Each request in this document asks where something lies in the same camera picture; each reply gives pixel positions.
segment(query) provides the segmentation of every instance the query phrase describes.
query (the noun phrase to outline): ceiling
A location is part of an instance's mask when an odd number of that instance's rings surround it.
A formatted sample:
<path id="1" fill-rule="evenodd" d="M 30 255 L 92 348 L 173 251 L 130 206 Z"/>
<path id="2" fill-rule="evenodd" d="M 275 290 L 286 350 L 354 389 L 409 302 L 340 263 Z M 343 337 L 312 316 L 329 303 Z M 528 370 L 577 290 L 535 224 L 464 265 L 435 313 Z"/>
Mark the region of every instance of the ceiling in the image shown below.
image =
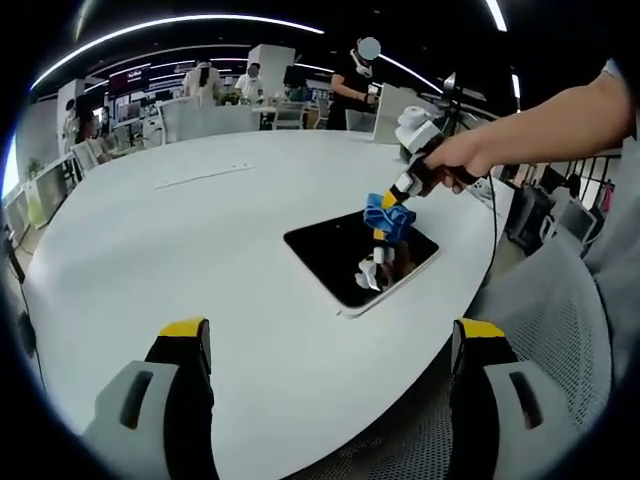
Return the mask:
<path id="1" fill-rule="evenodd" d="M 181 15 L 233 13 L 287 20 L 325 31 L 318 35 L 280 25 L 238 20 L 173 23 L 138 30 L 89 49 L 49 75 L 33 98 L 55 93 L 73 78 L 109 73 L 140 63 L 154 65 L 195 56 L 245 57 L 260 43 L 296 49 L 299 61 L 331 68 L 335 54 L 358 36 L 374 36 L 383 54 L 442 85 L 451 72 L 462 86 L 481 92 L 484 109 L 504 115 L 515 111 L 512 71 L 520 78 L 522 108 L 534 106 L 569 86 L 588 82 L 604 64 L 606 47 L 597 17 L 585 0 L 498 0 L 508 32 L 496 28 L 485 0 L 372 0 L 354 2 L 257 2 L 202 0 L 82 0 L 60 7 L 51 17 L 56 35 L 41 52 L 40 72 L 78 47 L 139 23 Z M 194 45 L 239 44 L 174 50 L 142 60 L 141 55 Z M 240 63 L 216 65 L 243 70 Z M 434 91 L 412 75 L 380 62 L 379 80 Z M 158 69 L 159 74 L 171 73 Z"/>

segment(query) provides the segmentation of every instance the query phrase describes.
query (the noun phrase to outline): ceiling light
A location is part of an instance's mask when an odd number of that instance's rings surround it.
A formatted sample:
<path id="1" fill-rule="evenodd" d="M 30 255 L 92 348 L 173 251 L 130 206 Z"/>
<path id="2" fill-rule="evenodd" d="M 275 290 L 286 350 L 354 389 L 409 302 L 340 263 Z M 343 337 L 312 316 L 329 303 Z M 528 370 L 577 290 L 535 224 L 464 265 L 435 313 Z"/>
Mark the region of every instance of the ceiling light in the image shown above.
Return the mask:
<path id="1" fill-rule="evenodd" d="M 100 70 L 96 70 L 95 72 L 91 73 L 91 75 L 99 75 L 102 72 L 104 72 L 105 70 L 111 70 L 112 68 L 115 68 L 119 65 L 124 65 L 126 63 L 131 63 L 135 60 L 140 60 L 142 58 L 147 58 L 147 57 L 152 57 L 154 55 L 162 55 L 163 53 L 169 53 L 169 52 L 180 52 L 182 50 L 193 50 L 193 49 L 200 49 L 200 48 L 251 48 L 251 45 L 240 45 L 240 44 L 235 44 L 235 43 L 225 43 L 225 44 L 221 44 L 221 43 L 214 43 L 214 44 L 206 44 L 206 45 L 189 45 L 186 47 L 176 47 L 176 48 L 167 48 L 165 50 L 158 50 L 156 52 L 151 52 L 151 53 L 145 53 L 144 55 L 138 55 L 137 57 L 132 57 L 132 58 L 127 58 L 125 60 L 120 60 L 119 62 L 116 62 L 112 65 L 109 65 L 108 67 L 102 67 Z"/>
<path id="2" fill-rule="evenodd" d="M 139 23 L 139 24 L 133 25 L 131 27 L 127 27 L 127 28 L 123 28 L 121 30 L 117 30 L 117 31 L 112 32 L 112 33 L 110 33 L 108 35 L 104 35 L 104 36 L 102 36 L 100 38 L 97 38 L 96 40 L 94 40 L 92 42 L 89 42 L 89 43 L 81 46 L 80 48 L 77 48 L 76 50 L 72 51 L 68 55 L 62 57 L 60 60 L 55 62 L 48 69 L 46 69 L 42 73 L 42 75 L 40 75 L 36 79 L 36 81 L 33 82 L 33 85 L 31 85 L 30 90 L 33 90 L 39 83 L 41 83 L 45 78 L 47 78 L 49 75 L 51 75 L 53 72 L 55 72 L 61 66 L 63 66 L 66 63 L 70 62 L 71 60 L 76 58 L 78 55 L 86 52 L 87 50 L 90 50 L 93 47 L 96 47 L 96 46 L 100 45 L 101 43 L 106 42 L 107 40 L 111 40 L 112 38 L 116 38 L 116 37 L 119 37 L 121 35 L 125 35 L 127 33 L 135 32 L 135 31 L 138 31 L 138 30 L 142 30 L 144 28 L 150 28 L 150 27 L 155 27 L 155 26 L 158 26 L 158 25 L 167 25 L 167 24 L 178 23 L 178 22 L 197 21 L 197 20 L 244 20 L 244 21 L 250 21 L 250 22 L 272 23 L 272 24 L 275 24 L 275 25 L 282 25 L 284 27 L 297 28 L 299 30 L 305 30 L 307 32 L 312 32 L 312 33 L 317 33 L 317 34 L 323 34 L 324 33 L 322 30 L 318 30 L 317 28 L 308 27 L 306 25 L 301 25 L 299 23 L 287 22 L 287 21 L 278 20 L 278 19 L 275 19 L 275 18 L 257 17 L 257 16 L 253 16 L 253 15 L 214 14 L 214 15 L 185 15 L 185 16 L 181 16 L 181 17 L 163 18 L 163 19 L 160 19 L 160 20 L 153 20 L 153 21 L 150 21 L 150 22 Z"/>
<path id="3" fill-rule="evenodd" d="M 119 72 L 112 73 L 111 75 L 109 75 L 109 78 L 115 77 L 116 75 L 120 75 L 121 73 L 129 72 L 131 70 L 137 70 L 139 68 L 145 68 L 145 67 L 148 67 L 149 65 L 151 65 L 151 64 L 150 63 L 145 63 L 143 65 L 138 65 L 137 67 L 125 68 L 124 70 L 120 70 Z"/>
<path id="4" fill-rule="evenodd" d="M 163 80 L 165 78 L 173 78 L 173 77 L 182 77 L 186 75 L 186 73 L 172 73 L 171 75 L 162 75 L 161 77 L 150 78 L 150 82 L 155 82 L 156 80 Z"/>
<path id="5" fill-rule="evenodd" d="M 511 81 L 513 82 L 513 94 L 517 99 L 520 99 L 520 79 L 514 73 L 511 75 Z"/>
<path id="6" fill-rule="evenodd" d="M 305 63 L 294 63 L 296 67 L 304 67 L 310 68 L 311 70 L 320 70 L 321 72 L 329 72 L 333 73 L 333 70 L 329 70 L 328 68 L 316 67 L 315 65 L 307 65 Z"/>
<path id="7" fill-rule="evenodd" d="M 170 67 L 172 65 L 180 65 L 182 63 L 193 63 L 193 62 L 195 62 L 195 60 L 183 60 L 182 62 L 163 63 L 162 65 L 154 65 L 153 67 L 151 67 L 151 70 L 153 70 L 154 68 Z"/>
<path id="8" fill-rule="evenodd" d="M 400 62 L 396 62 L 395 60 L 385 56 L 385 55 L 380 55 L 380 58 L 389 62 L 392 65 L 395 65 L 396 67 L 401 68 L 402 70 L 404 70 L 407 73 L 410 73 L 411 75 L 413 75 L 414 77 L 416 77 L 418 80 L 420 80 L 423 83 L 426 83 L 427 85 L 429 85 L 431 88 L 433 88 L 436 92 L 438 93 L 442 93 L 442 89 L 436 87 L 433 83 L 431 83 L 429 80 L 427 80 L 426 78 L 421 77 L 420 75 L 418 75 L 416 72 L 414 72 L 413 70 L 411 70 L 408 67 L 405 67 L 404 65 L 402 65 Z"/>
<path id="9" fill-rule="evenodd" d="M 491 10 L 491 15 L 493 16 L 493 21 L 496 22 L 496 27 L 501 32 L 507 31 L 507 24 L 504 23 L 504 17 L 502 16 L 502 12 L 500 11 L 500 5 L 498 5 L 498 0 L 485 0 L 487 2 L 487 6 L 489 10 Z"/>
<path id="10" fill-rule="evenodd" d="M 212 62 L 248 62 L 248 58 L 210 58 Z"/>
<path id="11" fill-rule="evenodd" d="M 106 85 L 107 83 L 109 83 L 109 80 L 105 80 L 104 82 L 100 82 L 100 83 L 96 83 L 95 85 L 90 86 L 89 88 L 86 88 L 84 90 L 84 93 L 90 92 L 91 90 L 93 90 L 94 88 L 98 88 L 101 87 L 102 85 Z"/>

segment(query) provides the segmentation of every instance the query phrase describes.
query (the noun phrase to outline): white round table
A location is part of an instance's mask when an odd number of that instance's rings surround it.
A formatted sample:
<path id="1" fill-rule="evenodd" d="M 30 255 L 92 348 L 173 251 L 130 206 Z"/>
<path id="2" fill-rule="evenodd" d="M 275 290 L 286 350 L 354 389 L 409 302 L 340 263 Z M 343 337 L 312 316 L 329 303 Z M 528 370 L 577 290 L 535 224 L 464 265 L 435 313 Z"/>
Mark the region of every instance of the white round table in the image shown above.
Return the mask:
<path id="1" fill-rule="evenodd" d="M 395 181 L 397 147 L 369 138 L 221 135 L 89 173 L 42 237 L 25 283 L 47 389 L 70 428 L 84 430 L 101 389 L 144 359 L 162 327 L 194 316 L 211 322 L 222 479 L 294 473 L 387 410 L 477 292 L 493 214 L 442 187 L 411 199 L 416 227 L 441 255 L 362 316 L 337 315 L 282 237 L 362 209 Z M 512 192 L 494 183 L 500 235 Z"/>

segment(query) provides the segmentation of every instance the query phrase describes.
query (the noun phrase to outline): blue cloth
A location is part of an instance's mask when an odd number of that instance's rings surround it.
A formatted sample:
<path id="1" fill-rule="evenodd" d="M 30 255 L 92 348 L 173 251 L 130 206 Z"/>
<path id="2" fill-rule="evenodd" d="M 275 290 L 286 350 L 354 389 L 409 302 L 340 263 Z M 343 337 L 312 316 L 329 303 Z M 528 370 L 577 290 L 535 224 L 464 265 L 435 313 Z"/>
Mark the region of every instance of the blue cloth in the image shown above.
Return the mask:
<path id="1" fill-rule="evenodd" d="M 382 208 L 382 195 L 370 193 L 364 208 L 364 223 L 386 233 L 389 243 L 398 243 L 404 239 L 409 227 L 416 221 L 416 214 L 404 205 L 389 209 Z"/>

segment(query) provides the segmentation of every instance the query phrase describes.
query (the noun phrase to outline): black cable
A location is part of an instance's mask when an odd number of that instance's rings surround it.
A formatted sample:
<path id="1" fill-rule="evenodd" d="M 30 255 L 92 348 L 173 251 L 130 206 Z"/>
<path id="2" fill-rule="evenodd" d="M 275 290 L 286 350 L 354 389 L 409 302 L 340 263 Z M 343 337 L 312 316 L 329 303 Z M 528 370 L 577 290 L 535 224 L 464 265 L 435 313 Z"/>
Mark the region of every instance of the black cable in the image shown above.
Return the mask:
<path id="1" fill-rule="evenodd" d="M 18 278 L 18 274 L 13 269 L 13 265 L 11 265 L 11 263 L 9 263 L 9 271 L 11 272 L 11 275 L 13 275 L 13 278 L 15 278 L 18 281 L 18 283 L 20 283 L 20 279 Z"/>
<path id="2" fill-rule="evenodd" d="M 493 261 L 496 258 L 496 250 L 498 250 L 498 212 L 496 211 L 496 192 L 493 189 L 493 179 L 491 178 L 491 172 L 489 172 L 489 185 L 491 185 L 491 202 L 493 204 L 493 253 L 491 254 L 491 262 L 489 262 L 487 273 L 491 272 Z"/>
<path id="3" fill-rule="evenodd" d="M 19 247 L 19 248 L 20 248 L 20 250 L 22 250 L 24 253 L 26 253 L 27 255 L 29 255 L 29 256 L 31 256 L 31 257 L 33 257 L 33 252 L 30 252 L 29 250 L 27 250 L 26 248 L 24 248 L 24 247 L 22 246 L 22 242 L 20 242 L 20 243 L 18 244 L 18 247 Z"/>
<path id="4" fill-rule="evenodd" d="M 11 270 L 11 274 L 16 277 L 16 280 L 18 280 L 18 275 L 16 275 L 16 273 L 13 271 L 13 268 L 10 268 Z M 24 290 L 22 289 L 22 284 L 20 283 L 20 281 L 18 280 L 18 284 L 20 285 L 20 294 L 22 295 L 22 301 L 24 302 L 24 309 L 27 313 L 27 318 L 29 319 L 29 324 L 31 325 L 31 328 L 33 329 L 33 324 L 31 323 L 31 313 L 29 312 L 29 304 L 27 303 L 27 297 L 24 295 Z M 35 335 L 35 330 L 34 330 L 34 338 L 33 338 L 33 350 L 34 353 L 37 357 L 37 361 L 38 361 L 38 372 L 40 373 L 40 381 L 42 382 L 42 388 L 44 389 L 44 392 L 47 393 L 47 386 L 44 383 L 44 375 L 42 374 L 42 365 L 40 363 L 40 352 L 38 352 L 38 340 L 37 340 L 37 336 Z"/>

